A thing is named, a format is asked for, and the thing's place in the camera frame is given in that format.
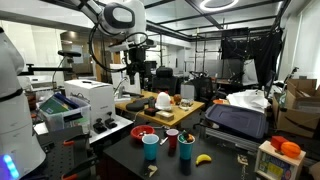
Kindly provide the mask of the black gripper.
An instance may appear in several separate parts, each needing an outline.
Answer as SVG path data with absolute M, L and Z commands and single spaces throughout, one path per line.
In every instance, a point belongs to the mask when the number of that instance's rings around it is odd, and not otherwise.
M 130 78 L 130 85 L 134 84 L 134 75 L 145 71 L 145 50 L 143 48 L 133 48 L 129 50 L 130 63 L 127 65 L 127 74 Z

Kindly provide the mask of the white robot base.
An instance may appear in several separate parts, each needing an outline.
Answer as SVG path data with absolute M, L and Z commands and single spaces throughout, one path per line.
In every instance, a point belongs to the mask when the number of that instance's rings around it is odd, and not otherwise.
M 34 132 L 28 100 L 18 80 L 24 60 L 0 28 L 0 179 L 20 180 L 46 154 Z

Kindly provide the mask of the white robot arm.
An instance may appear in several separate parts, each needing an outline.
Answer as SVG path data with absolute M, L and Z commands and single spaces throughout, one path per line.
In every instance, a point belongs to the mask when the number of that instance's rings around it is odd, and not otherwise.
M 145 52 L 152 44 L 146 28 L 146 12 L 140 0 L 125 0 L 122 3 L 109 2 L 104 7 L 94 0 L 70 0 L 78 10 L 85 14 L 94 26 L 89 33 L 89 53 L 92 59 L 105 71 L 125 71 L 130 84 L 135 83 L 135 75 L 145 73 Z M 119 42 L 109 46 L 110 52 L 128 52 L 129 59 L 121 69 L 111 69 L 102 65 L 93 50 L 93 37 L 96 31 L 108 36 L 123 36 Z

